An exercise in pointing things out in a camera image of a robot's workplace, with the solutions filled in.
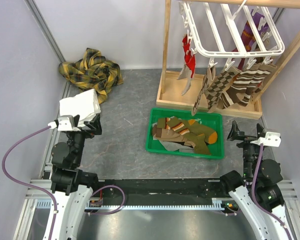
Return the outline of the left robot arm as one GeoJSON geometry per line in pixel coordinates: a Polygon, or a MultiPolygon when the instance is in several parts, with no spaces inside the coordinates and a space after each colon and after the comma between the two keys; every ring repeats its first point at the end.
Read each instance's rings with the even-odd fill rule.
{"type": "Polygon", "coordinates": [[[44,236],[49,240],[75,240],[89,198],[100,191],[98,175],[79,168],[85,140],[102,134],[100,114],[85,120],[80,120],[80,115],[63,115],[49,126],[66,134],[67,141],[58,142],[51,150],[52,204],[48,222],[53,229],[46,230],[44,236]]]}

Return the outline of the olive striped sock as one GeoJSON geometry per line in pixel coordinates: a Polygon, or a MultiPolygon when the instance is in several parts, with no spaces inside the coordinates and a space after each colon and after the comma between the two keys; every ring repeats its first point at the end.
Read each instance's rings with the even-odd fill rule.
{"type": "MultiPolygon", "coordinates": [[[[167,122],[171,118],[165,117],[165,118],[159,118],[157,122],[157,127],[161,129],[167,129],[167,130],[172,130],[170,127],[167,125],[167,122]]],[[[195,141],[191,141],[189,139],[186,139],[183,136],[184,141],[192,142],[194,143],[194,152],[196,154],[202,154],[202,155],[210,155],[210,150],[208,149],[207,143],[203,139],[197,139],[195,141]]]]}
{"type": "Polygon", "coordinates": [[[195,119],[187,120],[172,117],[166,124],[174,132],[193,142],[201,139],[207,144],[214,144],[218,140],[218,134],[214,129],[200,124],[195,119]]]}

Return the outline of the white clip hanger rack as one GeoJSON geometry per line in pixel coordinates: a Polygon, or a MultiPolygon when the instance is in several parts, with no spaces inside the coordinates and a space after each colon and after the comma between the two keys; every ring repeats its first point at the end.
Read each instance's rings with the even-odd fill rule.
{"type": "Polygon", "coordinates": [[[243,68],[250,69],[258,59],[268,65],[285,51],[285,44],[265,6],[248,6],[244,0],[235,6],[185,0],[180,0],[178,5],[191,39],[191,51],[208,58],[210,67],[220,65],[228,70],[243,63],[243,68]],[[255,13],[264,15],[259,27],[265,26],[266,30],[261,33],[252,19],[255,13]],[[241,39],[247,21],[255,37],[251,51],[246,51],[241,39]]]}

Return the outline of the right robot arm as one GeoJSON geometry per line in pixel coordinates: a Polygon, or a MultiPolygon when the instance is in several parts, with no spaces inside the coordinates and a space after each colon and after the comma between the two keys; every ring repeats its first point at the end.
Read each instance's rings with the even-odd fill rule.
{"type": "Polygon", "coordinates": [[[279,147],[281,135],[256,126],[256,136],[245,134],[236,121],[231,124],[228,141],[238,141],[243,150],[243,174],[233,170],[220,177],[219,191],[231,197],[250,224],[258,240],[292,240],[283,194],[278,186],[283,180],[281,165],[264,159],[266,147],[279,147]]]}

